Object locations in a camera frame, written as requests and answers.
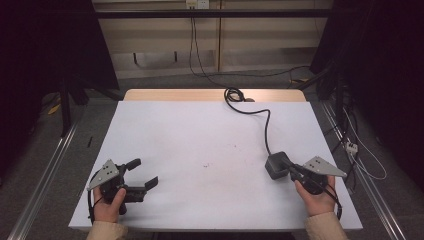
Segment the metal rail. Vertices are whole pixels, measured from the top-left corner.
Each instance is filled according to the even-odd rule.
[[[50,158],[50,162],[47,165],[46,170],[43,173],[37,187],[31,195],[31,198],[27,202],[23,212],[19,216],[15,226],[10,233],[8,240],[24,240],[28,235],[32,223],[40,210],[41,205],[47,195],[49,187],[56,175],[57,170],[60,167],[63,157],[65,156],[66,150],[72,141],[75,130],[78,123],[80,122],[84,113],[84,107],[78,107],[76,111],[75,121],[72,124],[68,133],[59,140],[53,156]]]
[[[335,112],[331,105],[329,103],[322,102],[322,108],[324,109],[325,114],[327,115],[328,121],[334,127],[334,132],[339,139],[339,141],[342,139],[342,133],[340,129],[337,127],[337,123],[334,119]],[[353,163],[354,159],[351,155],[349,155],[349,161]],[[361,164],[361,167],[364,169],[365,166],[361,160],[361,158],[358,158],[357,160],[358,164]],[[406,240],[405,234],[402,232],[402,229],[400,227],[400,224],[396,220],[395,215],[393,214],[392,210],[390,209],[389,205],[384,200],[383,196],[381,195],[380,191],[378,190],[377,186],[375,185],[373,179],[365,174],[359,167],[355,165],[356,173],[358,173],[358,178],[361,181],[362,185],[364,186],[365,191],[367,192],[368,197],[371,200],[371,203],[373,204],[378,216],[380,217],[381,222],[383,223],[384,227],[386,228],[387,233],[389,234],[390,238],[393,240]]]
[[[119,18],[327,18],[332,15],[354,14],[355,9],[183,9],[183,10],[99,10],[40,11],[42,16]]]

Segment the table surface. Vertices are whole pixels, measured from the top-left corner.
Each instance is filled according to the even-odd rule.
[[[161,91],[166,94],[158,97]],[[153,93],[155,101],[130,101],[140,99],[134,98],[135,92],[143,92],[143,98]],[[200,98],[207,96],[207,100],[187,101],[193,99],[189,92],[200,94]],[[277,101],[235,103],[243,110],[272,110],[268,139],[271,151],[285,151],[299,164],[315,155],[334,164],[310,104],[304,97],[303,101],[297,98],[300,91],[243,92],[257,101],[269,96]],[[223,90],[128,93],[132,96],[127,94],[119,103],[90,176],[109,158],[123,164],[140,157],[142,165],[126,174],[126,183],[139,186],[157,175],[159,184],[147,193],[143,203],[127,204],[128,212],[121,217],[121,223],[156,232],[304,228],[307,214],[294,184],[288,177],[273,181],[265,170],[265,115],[246,116],[232,111],[226,103],[217,101],[223,99]],[[284,93],[297,97],[280,96]],[[174,94],[184,96],[177,97],[180,101],[166,101]],[[297,102],[278,102],[278,97]],[[344,207],[343,227],[361,229],[341,179],[337,179],[336,190]],[[84,191],[69,224],[71,228],[91,227],[86,198]]]
[[[256,102],[306,102],[297,89],[242,89]],[[124,101],[223,101],[222,89],[131,89]]]

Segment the human hand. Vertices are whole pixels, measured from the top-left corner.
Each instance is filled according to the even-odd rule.
[[[117,223],[118,217],[119,217],[119,207],[124,201],[126,193],[127,192],[125,188],[119,189],[112,203],[108,204],[102,198],[102,193],[100,192],[100,188],[99,187],[94,188],[93,189],[94,202],[97,203],[94,205],[94,217],[96,221]]]
[[[335,177],[327,176],[327,178],[328,185],[334,189],[334,186],[336,185]],[[299,181],[296,180],[294,184],[300,197],[305,202],[306,210],[310,217],[334,211],[334,206],[336,203],[327,193],[323,192],[319,195],[312,195],[303,188]],[[331,187],[327,186],[326,188],[330,193],[335,194]]]

